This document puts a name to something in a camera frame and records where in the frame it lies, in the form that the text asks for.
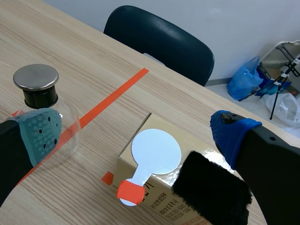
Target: metal stand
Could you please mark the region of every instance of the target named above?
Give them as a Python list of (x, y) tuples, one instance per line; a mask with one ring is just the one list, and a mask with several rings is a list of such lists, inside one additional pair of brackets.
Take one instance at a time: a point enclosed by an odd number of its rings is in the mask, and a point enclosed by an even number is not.
[[(260, 97), (260, 98), (262, 98), (265, 94), (267, 94), (274, 87), (274, 85), (277, 85), (278, 89), (277, 89), (277, 92), (276, 92), (276, 97), (275, 97), (273, 109), (272, 109), (272, 112), (271, 112), (270, 120), (273, 118), (273, 113), (274, 113), (274, 110), (275, 110), (278, 94), (279, 94), (282, 86), (286, 82), (287, 78), (289, 77), (288, 74), (290, 72), (292, 72), (296, 77), (300, 76), (300, 73), (295, 69), (295, 66), (300, 62), (300, 57), (299, 58), (293, 58), (293, 56), (286, 50), (285, 44), (281, 44), (281, 45), (277, 46), (276, 48), (278, 50), (280, 50), (282, 52), (282, 54), (289, 60), (289, 62), (287, 64), (285, 64), (285, 66), (288, 67), (288, 70), (285, 73), (282, 72), (280, 77), (276, 78), (271, 84), (268, 84), (268, 85), (264, 86), (263, 88), (261, 88), (260, 90), (257, 90), (255, 92), (251, 93), (250, 95), (248, 95), (248, 96), (246, 96), (246, 97), (239, 100), (239, 101), (242, 101), (242, 100), (248, 98), (249, 96), (254, 95), (257, 92), (262, 91), (262, 90), (269, 87), (269, 89)], [(271, 77), (268, 74), (268, 72), (266, 71), (266, 69), (262, 66), (262, 63), (260, 63), (259, 68), (263, 73), (265, 73), (265, 75)]]

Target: cardboard box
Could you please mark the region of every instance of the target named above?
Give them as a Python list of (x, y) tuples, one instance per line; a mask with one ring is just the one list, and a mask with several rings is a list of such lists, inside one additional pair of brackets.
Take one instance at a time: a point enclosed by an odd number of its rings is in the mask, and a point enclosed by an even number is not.
[(137, 132), (121, 152), (117, 161), (117, 168), (115, 170), (116, 172), (112, 184), (118, 188), (121, 181), (132, 178), (137, 167), (131, 153), (132, 140), (139, 132), (150, 128), (163, 130), (176, 139), (181, 149), (181, 161), (179, 166), (169, 174), (151, 175), (144, 185), (146, 191), (141, 204), (151, 208), (158, 215), (162, 216), (174, 225), (209, 225), (210, 223), (201, 217), (196, 211), (188, 207), (183, 202), (182, 198), (174, 195), (171, 187), (177, 179), (182, 163), (193, 150), (200, 152), (210, 161), (221, 165), (231, 173), (233, 173), (233, 170), (230, 169), (224, 157), (216, 148), (209, 146), (157, 115), (149, 114), (147, 116)]

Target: floor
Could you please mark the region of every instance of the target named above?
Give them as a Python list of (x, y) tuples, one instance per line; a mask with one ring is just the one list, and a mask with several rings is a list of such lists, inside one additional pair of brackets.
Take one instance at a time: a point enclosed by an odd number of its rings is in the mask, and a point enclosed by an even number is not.
[(270, 120), (269, 119), (270, 111), (260, 102), (258, 96), (250, 96), (249, 98), (239, 102), (237, 100), (234, 100), (228, 94), (226, 84), (209, 86), (206, 88), (228, 99), (229, 101), (243, 107), (244, 109), (247, 109), (248, 111), (256, 114), (257, 116), (263, 118), (264, 120), (270, 121), (272, 124), (287, 131), (288, 133), (300, 138), (300, 128), (289, 127), (276, 116), (273, 116), (273, 119)]

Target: green textured gripper pad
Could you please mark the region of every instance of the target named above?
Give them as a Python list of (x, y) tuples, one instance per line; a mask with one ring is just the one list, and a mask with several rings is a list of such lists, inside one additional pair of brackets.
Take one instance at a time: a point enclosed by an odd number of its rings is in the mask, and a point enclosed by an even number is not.
[(16, 117), (31, 164), (35, 167), (55, 148), (61, 132), (61, 117), (51, 108), (37, 109)]

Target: blue plastic bag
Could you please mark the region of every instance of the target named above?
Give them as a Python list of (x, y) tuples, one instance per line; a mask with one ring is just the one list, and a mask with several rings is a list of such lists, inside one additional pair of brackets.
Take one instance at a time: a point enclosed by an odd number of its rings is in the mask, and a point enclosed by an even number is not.
[(235, 100), (239, 100), (251, 94), (252, 90), (263, 82), (259, 77), (256, 68), (258, 66), (259, 56), (256, 56), (233, 75), (227, 84), (228, 93)]

